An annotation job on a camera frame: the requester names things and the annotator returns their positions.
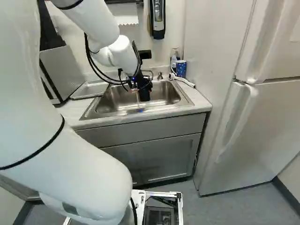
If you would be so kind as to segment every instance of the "white countertop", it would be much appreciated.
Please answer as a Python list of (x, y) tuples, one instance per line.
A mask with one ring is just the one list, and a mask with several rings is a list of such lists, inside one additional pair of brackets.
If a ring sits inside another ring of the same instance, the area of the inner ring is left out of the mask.
[(84, 111), (91, 104), (91, 102), (94, 100), (94, 98), (83, 100), (69, 100), (62, 107), (57, 108), (57, 110), (61, 115), (64, 116), (68, 125), (74, 130), (96, 128), (144, 120), (160, 119), (165, 117), (187, 115), (192, 113), (203, 113), (209, 112), (211, 110), (211, 103), (208, 100), (206, 100), (206, 98), (202, 94), (200, 94), (196, 89), (193, 89), (180, 81), (177, 81), (177, 83), (192, 100), (194, 105), (182, 106), (167, 111), (140, 112), (126, 116), (112, 116), (92, 120), (79, 119), (83, 115)]

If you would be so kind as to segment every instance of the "stainless steel sink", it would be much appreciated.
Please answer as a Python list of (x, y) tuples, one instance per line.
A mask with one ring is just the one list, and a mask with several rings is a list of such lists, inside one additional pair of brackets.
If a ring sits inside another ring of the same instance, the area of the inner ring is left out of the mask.
[(169, 110), (194, 105), (176, 81), (153, 81), (150, 101), (141, 102), (138, 93), (127, 92), (121, 85), (109, 87), (96, 98), (80, 120), (90, 120), (134, 113)]

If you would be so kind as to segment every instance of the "metal tray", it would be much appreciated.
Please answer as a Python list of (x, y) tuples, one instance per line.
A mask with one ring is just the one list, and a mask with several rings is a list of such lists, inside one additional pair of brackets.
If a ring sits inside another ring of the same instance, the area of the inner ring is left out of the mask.
[(94, 98), (104, 94), (108, 83), (101, 80), (86, 81), (70, 96), (71, 99), (79, 100), (84, 98)]

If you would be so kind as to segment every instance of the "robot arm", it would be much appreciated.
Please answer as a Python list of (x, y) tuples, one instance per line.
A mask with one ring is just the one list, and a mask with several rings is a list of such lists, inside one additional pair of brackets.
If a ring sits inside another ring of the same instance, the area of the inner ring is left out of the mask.
[[(103, 0), (53, 2), (89, 35), (93, 50), (98, 46), (104, 58), (112, 55), (126, 72), (135, 70), (134, 52)], [(45, 94), (37, 1), (5, 1), (0, 29), (0, 173), (38, 191), (63, 215), (87, 224), (117, 225), (131, 197), (130, 172), (79, 137)]]
[(133, 75), (137, 67), (135, 52), (129, 39), (120, 35), (119, 26), (104, 0), (52, 0), (52, 3), (88, 35), (94, 59)]

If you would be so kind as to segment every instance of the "gray floor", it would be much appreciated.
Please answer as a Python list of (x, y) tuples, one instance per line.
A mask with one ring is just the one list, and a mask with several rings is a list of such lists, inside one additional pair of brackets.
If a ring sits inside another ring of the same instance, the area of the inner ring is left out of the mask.
[[(271, 183), (205, 198), (198, 197), (192, 180), (151, 190), (183, 192), (184, 225), (300, 224), (300, 217)], [(24, 225), (62, 225), (63, 221), (64, 217), (40, 205)]]

